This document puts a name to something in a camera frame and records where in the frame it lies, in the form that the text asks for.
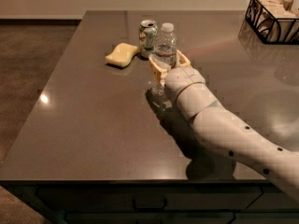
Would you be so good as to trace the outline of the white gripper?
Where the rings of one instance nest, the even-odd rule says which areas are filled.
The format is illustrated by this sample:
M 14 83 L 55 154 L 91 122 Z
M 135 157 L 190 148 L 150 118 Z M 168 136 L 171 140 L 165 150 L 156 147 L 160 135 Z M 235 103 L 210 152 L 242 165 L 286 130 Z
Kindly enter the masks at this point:
M 149 56 L 149 67 L 154 79 L 164 86 L 165 96 L 171 101 L 176 101 L 180 93 L 192 84 L 206 83 L 204 77 L 191 67 L 190 60 L 180 50 L 177 50 L 177 68 L 171 70 L 169 64 L 158 60 L 153 54 Z

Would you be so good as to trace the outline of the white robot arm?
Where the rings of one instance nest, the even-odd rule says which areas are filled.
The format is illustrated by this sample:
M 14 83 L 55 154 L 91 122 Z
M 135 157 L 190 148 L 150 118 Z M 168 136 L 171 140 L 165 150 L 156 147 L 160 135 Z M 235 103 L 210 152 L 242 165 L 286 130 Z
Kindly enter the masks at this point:
M 181 51 L 173 66 L 151 54 L 149 67 L 202 146 L 248 166 L 299 202 L 298 154 L 265 139 L 225 109 Z

